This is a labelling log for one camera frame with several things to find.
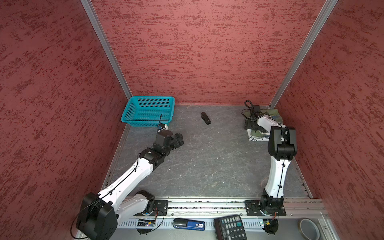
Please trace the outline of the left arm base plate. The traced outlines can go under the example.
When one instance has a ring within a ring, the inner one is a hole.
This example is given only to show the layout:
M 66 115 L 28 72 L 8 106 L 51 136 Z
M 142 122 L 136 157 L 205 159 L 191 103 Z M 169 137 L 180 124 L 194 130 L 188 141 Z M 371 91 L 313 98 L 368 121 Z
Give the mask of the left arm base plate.
M 156 214 L 166 216 L 168 212 L 168 200 L 151 200 L 148 202 L 148 215 L 155 216 Z

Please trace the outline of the green tank top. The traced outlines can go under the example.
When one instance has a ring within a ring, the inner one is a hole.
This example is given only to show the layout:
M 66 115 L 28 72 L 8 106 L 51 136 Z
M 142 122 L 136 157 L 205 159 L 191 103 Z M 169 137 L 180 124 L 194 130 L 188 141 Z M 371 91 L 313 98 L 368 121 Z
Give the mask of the green tank top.
M 247 130 L 248 134 L 252 134 L 254 136 L 261 135 L 270 135 L 270 130 L 272 126 L 280 126 L 283 125 L 283 118 L 280 116 L 278 110 L 261 110 L 262 113 L 266 113 L 263 117 L 258 120 L 258 124 L 263 127 L 266 132 L 259 132 L 254 130 Z

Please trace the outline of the white tank top navy trim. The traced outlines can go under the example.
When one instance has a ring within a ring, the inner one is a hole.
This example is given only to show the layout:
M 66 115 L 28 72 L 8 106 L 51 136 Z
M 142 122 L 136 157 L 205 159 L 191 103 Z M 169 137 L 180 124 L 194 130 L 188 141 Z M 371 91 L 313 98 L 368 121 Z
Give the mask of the white tank top navy trim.
M 268 142 L 269 141 L 269 135 L 261 135 L 261 136 L 254 136 L 252 134 L 248 134 L 249 141 L 252 142 Z

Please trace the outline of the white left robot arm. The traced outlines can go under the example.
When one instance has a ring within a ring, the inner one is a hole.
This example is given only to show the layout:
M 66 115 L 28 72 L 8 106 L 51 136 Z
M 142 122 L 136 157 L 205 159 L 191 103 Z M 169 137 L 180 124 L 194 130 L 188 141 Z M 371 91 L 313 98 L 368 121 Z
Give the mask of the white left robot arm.
M 85 239 L 108 240 L 122 217 L 153 212 L 155 197 L 152 194 L 139 191 L 129 200 L 126 198 L 164 162 L 172 150 L 183 144 L 182 134 L 159 130 L 153 146 L 138 153 L 135 163 L 122 176 L 99 193 L 88 193 L 83 198 L 81 209 L 70 227 L 76 227 Z

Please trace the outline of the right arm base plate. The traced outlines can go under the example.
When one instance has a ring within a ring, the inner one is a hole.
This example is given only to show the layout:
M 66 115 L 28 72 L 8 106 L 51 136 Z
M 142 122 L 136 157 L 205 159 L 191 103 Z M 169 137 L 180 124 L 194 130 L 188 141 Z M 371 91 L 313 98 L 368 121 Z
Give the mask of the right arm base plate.
M 285 217 L 284 199 L 267 201 L 245 201 L 245 209 L 249 217 Z

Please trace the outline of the small black stapler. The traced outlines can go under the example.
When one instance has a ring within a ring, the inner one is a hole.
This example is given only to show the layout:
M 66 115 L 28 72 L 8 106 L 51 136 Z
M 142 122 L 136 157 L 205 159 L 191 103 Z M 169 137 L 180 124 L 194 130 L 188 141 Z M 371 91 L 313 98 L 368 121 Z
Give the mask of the small black stapler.
M 210 124 L 211 124 L 211 120 L 209 119 L 208 115 L 207 115 L 205 112 L 202 112 L 202 113 L 201 113 L 201 118 L 203 119 L 203 121 L 204 121 L 207 125 L 210 125 Z

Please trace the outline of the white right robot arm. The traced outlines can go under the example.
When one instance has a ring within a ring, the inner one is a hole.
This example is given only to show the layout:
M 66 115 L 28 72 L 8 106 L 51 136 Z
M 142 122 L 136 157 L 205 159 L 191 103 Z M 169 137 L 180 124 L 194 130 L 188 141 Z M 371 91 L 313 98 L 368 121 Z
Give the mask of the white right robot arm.
M 283 124 L 277 110 L 261 110 L 260 106 L 245 101 L 241 115 L 249 141 L 267 142 L 271 157 L 268 182 L 257 209 L 264 216 L 283 211 L 284 184 L 289 165 L 297 154 L 296 129 Z

